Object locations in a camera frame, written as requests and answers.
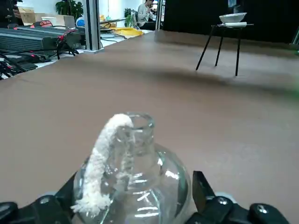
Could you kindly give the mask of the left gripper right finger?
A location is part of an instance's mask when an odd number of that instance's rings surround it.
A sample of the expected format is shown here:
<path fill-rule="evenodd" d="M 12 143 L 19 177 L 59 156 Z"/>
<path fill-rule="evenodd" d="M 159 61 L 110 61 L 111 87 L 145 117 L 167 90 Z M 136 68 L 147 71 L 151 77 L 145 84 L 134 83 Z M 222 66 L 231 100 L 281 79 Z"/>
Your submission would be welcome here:
<path fill-rule="evenodd" d="M 289 221 L 275 207 L 253 203 L 248 209 L 234 203 L 227 196 L 217 196 L 201 171 L 193 171 L 192 196 L 197 212 L 186 224 L 288 224 Z"/>

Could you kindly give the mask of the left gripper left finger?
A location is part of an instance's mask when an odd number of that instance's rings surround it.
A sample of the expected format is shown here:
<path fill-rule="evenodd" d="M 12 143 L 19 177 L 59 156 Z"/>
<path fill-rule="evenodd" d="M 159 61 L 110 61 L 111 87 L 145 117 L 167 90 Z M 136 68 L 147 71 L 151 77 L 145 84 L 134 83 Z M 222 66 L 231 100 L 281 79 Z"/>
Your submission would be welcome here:
<path fill-rule="evenodd" d="M 75 174 L 54 195 L 44 195 L 22 208 L 16 202 L 0 203 L 2 224 L 71 224 L 75 213 Z"/>

